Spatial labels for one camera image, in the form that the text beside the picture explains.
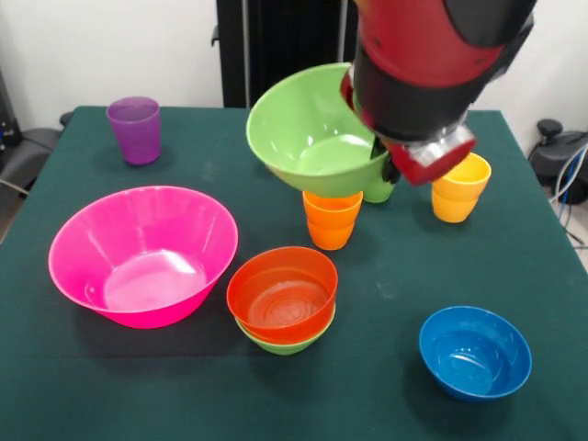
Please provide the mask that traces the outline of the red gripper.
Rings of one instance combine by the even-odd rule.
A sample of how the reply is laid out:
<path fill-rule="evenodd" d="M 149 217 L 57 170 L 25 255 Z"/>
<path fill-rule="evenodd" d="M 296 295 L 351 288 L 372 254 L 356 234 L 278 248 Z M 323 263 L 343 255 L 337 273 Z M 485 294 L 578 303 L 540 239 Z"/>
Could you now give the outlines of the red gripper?
<path fill-rule="evenodd" d="M 344 73 L 340 93 L 348 107 L 375 135 L 370 158 L 390 155 L 382 168 L 383 182 L 397 184 L 402 175 L 414 186 L 433 182 L 463 161 L 475 146 L 476 138 L 464 119 L 441 129 L 430 140 L 399 141 L 385 136 L 361 108 L 353 79 L 353 72 Z"/>

